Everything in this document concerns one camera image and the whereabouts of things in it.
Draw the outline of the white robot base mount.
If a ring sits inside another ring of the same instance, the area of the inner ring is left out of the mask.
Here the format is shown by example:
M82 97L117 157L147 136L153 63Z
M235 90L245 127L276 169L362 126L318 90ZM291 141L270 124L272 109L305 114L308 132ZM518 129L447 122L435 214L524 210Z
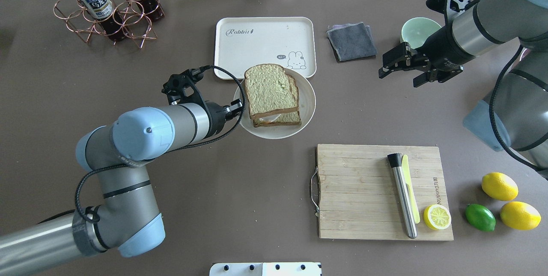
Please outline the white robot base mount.
M243 262L218 263L210 276L322 276L318 262Z

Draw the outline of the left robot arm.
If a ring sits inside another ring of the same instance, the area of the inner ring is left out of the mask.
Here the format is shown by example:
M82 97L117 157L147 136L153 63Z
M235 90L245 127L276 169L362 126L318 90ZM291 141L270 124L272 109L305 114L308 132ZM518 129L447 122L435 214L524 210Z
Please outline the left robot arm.
M31 275L116 248L145 253L166 233L146 164L190 148L241 116L244 101L177 102L125 112L80 139L76 157L88 171L77 186L75 211L1 237L1 274Z

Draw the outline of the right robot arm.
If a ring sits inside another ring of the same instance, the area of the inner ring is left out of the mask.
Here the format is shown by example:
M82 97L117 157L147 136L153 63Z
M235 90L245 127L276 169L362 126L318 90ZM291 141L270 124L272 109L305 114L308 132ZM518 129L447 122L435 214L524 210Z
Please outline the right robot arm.
M427 0L445 23L421 46L401 42L382 55L378 77L419 71L413 86L444 83L464 65L509 42L494 85L464 118L485 145L547 178L547 0Z

